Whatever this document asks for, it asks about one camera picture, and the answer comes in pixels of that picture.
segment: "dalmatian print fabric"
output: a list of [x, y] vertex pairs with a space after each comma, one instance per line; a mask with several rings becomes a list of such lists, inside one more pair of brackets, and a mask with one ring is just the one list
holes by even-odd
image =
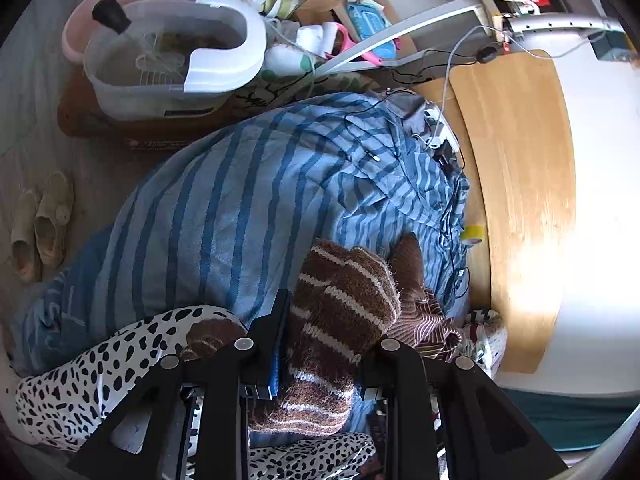
[[[245, 334], [236, 316], [215, 306], [192, 306], [147, 317], [61, 367], [23, 379], [15, 391], [17, 420], [38, 443], [76, 451], [164, 355], [202, 357]], [[197, 399], [187, 479], [195, 473], [201, 413], [202, 399]], [[371, 437], [361, 433], [252, 449], [250, 480], [348, 480], [358, 475], [358, 468], [374, 453]]]
[[252, 449], [250, 480], [350, 480], [376, 453], [364, 433], [339, 433], [290, 446]]
[[[78, 450], [149, 368], [164, 355], [182, 353], [192, 327], [216, 320], [227, 333], [246, 334], [236, 316], [208, 305], [171, 310], [124, 327], [73, 361], [22, 380], [15, 394], [18, 422], [41, 443]], [[239, 330], [229, 330], [230, 322]], [[199, 403], [190, 455], [198, 445], [201, 410]]]

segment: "blue package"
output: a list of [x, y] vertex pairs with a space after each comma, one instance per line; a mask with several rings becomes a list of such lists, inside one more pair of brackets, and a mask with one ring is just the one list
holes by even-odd
[[[373, 36], [376, 32], [386, 29], [386, 22], [377, 9], [362, 4], [347, 4], [347, 14], [358, 31], [361, 40]], [[382, 59], [396, 58], [396, 44], [387, 41], [372, 50], [376, 56]]]

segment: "black bracket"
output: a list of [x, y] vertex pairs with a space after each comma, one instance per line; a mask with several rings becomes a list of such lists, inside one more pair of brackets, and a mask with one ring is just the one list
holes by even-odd
[[[246, 337], [208, 358], [183, 362], [165, 355], [109, 414], [68, 468], [91, 480], [182, 480], [196, 394], [204, 396], [195, 478], [247, 479], [246, 398], [277, 394], [282, 333], [289, 291], [281, 289], [271, 313], [258, 318]], [[125, 442], [132, 425], [137, 444]]]
[[546, 480], [560, 456], [467, 357], [422, 358], [385, 339], [362, 361], [364, 400], [386, 399], [385, 480], [437, 480], [430, 392], [438, 399], [451, 480]]

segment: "green fabric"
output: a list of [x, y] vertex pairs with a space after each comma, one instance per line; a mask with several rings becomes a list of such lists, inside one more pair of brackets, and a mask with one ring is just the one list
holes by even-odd
[[640, 403], [640, 396], [568, 397], [502, 390], [556, 451], [598, 447]]

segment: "clear plastic bin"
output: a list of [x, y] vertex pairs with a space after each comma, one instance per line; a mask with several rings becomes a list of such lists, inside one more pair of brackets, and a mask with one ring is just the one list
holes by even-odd
[[[260, 41], [251, 42], [258, 43], [257, 48], [247, 44], [251, 39], [248, 23], [257, 22], [245, 13], [255, 11], [239, 0], [219, 1], [215, 7], [183, 0], [135, 2], [124, 7], [131, 20], [125, 34], [105, 27], [96, 30], [84, 54], [84, 72], [102, 111], [124, 121], [196, 116], [219, 108], [232, 90], [249, 82], [264, 59]], [[264, 34], [261, 21], [257, 28], [260, 26]], [[205, 79], [206, 88], [192, 86], [185, 92], [182, 78], [171, 72], [138, 69], [136, 58], [144, 51], [131, 38], [143, 36], [160, 54], [182, 51], [182, 74], [187, 75], [188, 67], [192, 80], [191, 54], [197, 52], [193, 59], [199, 67], [193, 71], [195, 77]], [[238, 58], [235, 67], [229, 66], [230, 55]]]

